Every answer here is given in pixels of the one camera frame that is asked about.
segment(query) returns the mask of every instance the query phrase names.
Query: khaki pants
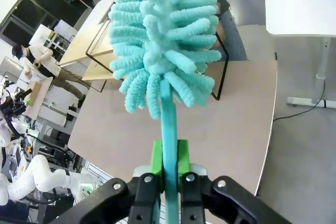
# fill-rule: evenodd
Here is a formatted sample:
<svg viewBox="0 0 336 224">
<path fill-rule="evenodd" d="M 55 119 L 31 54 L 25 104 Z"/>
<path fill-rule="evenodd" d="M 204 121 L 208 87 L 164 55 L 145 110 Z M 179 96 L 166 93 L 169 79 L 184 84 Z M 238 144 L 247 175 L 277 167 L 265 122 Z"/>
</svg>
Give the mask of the khaki pants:
<svg viewBox="0 0 336 224">
<path fill-rule="evenodd" d="M 90 88 L 90 85 L 91 85 L 90 82 L 82 81 L 81 76 L 78 76 L 74 73 L 67 72 L 64 69 L 61 69 L 59 75 L 53 79 L 51 84 L 65 89 L 66 91 L 70 92 L 75 97 L 77 97 L 79 100 L 84 98 L 84 94 L 82 94 L 82 92 L 80 92 L 79 89 L 77 89 L 74 85 L 70 84 L 67 81 L 77 82 L 87 87 L 88 89 Z"/>
</svg>

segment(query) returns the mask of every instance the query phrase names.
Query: screw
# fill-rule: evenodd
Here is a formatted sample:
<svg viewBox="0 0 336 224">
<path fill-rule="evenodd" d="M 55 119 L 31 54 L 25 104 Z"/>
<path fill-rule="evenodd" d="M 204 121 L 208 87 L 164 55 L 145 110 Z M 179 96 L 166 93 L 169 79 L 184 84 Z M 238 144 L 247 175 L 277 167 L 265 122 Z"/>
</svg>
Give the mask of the screw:
<svg viewBox="0 0 336 224">
<path fill-rule="evenodd" d="M 113 188 L 115 190 L 118 190 L 120 187 L 121 187 L 121 185 L 119 183 L 116 183 L 116 184 L 113 185 Z"/>
<path fill-rule="evenodd" d="M 224 180 L 220 180 L 218 181 L 218 184 L 217 184 L 218 187 L 225 187 L 226 186 L 226 183 Z"/>
<path fill-rule="evenodd" d="M 185 179 L 188 181 L 188 182 L 191 182 L 191 181 L 194 181 L 195 179 L 195 176 L 193 174 L 189 174 L 185 177 Z"/>
<path fill-rule="evenodd" d="M 148 182 L 152 181 L 152 177 L 151 176 L 146 176 L 144 180 L 145 180 L 146 183 L 148 183 Z"/>
</svg>

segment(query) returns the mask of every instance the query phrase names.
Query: person's leg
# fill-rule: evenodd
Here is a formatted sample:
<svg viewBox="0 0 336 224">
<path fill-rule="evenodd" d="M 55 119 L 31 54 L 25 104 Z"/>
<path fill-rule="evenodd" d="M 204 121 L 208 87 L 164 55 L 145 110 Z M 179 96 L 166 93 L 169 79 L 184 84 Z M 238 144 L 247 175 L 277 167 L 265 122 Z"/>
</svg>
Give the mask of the person's leg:
<svg viewBox="0 0 336 224">
<path fill-rule="evenodd" d="M 243 41 L 229 10 L 227 10 L 221 16 L 221 22 L 225 32 L 225 40 L 223 41 L 223 44 L 229 53 L 229 59 L 247 60 Z M 217 49 L 222 53 L 223 56 L 225 55 L 221 47 Z"/>
<path fill-rule="evenodd" d="M 60 78 L 60 77 L 56 77 L 52 83 L 53 85 L 59 87 L 59 88 L 63 88 L 66 91 L 70 92 L 71 94 L 73 94 L 75 97 L 78 98 L 78 100 L 82 100 L 85 98 L 85 95 L 82 94 L 82 92 L 80 92 L 79 89 L 77 89 L 74 85 L 71 85 L 69 82 L 67 82 L 66 80 Z"/>
<path fill-rule="evenodd" d="M 75 73 L 72 73 L 70 71 L 66 71 L 64 69 L 61 69 L 58 77 L 60 77 L 63 80 L 73 81 L 73 82 L 79 83 L 79 84 L 85 86 L 88 89 L 91 86 L 91 82 L 89 82 L 89 81 L 82 81 L 82 77 L 81 76 L 79 76 L 79 75 L 77 75 Z"/>
</svg>

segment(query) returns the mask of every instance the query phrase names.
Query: white table leg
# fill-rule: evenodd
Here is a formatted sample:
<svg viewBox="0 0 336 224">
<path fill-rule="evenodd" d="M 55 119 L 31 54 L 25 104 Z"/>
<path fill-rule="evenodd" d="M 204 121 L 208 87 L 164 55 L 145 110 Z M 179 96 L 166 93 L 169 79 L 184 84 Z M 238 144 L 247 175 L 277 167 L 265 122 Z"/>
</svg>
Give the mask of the white table leg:
<svg viewBox="0 0 336 224">
<path fill-rule="evenodd" d="M 316 83 L 314 94 L 312 98 L 298 98 L 298 97 L 288 97 L 287 104 L 291 105 L 303 105 L 303 106 L 315 106 L 320 100 L 323 88 L 324 80 L 327 71 L 328 57 L 330 54 L 330 40 L 331 38 L 323 38 L 322 49 L 321 49 L 321 63 L 316 74 Z M 336 109 L 336 101 L 321 100 L 316 107 Z"/>
</svg>

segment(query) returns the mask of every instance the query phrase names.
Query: concrete floor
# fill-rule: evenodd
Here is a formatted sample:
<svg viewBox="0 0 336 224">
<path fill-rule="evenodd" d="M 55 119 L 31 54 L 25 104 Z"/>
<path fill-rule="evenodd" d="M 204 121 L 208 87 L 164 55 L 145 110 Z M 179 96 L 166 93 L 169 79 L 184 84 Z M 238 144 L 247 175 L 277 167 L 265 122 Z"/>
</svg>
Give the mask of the concrete floor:
<svg viewBox="0 0 336 224">
<path fill-rule="evenodd" d="M 271 37 L 264 0 L 228 0 L 249 59 L 278 55 L 275 118 L 308 107 L 286 105 L 287 96 L 311 97 L 320 38 Z M 336 100 L 336 40 L 331 43 L 324 98 Z M 336 111 L 315 108 L 274 122 L 260 199 L 292 223 L 336 223 Z"/>
</svg>

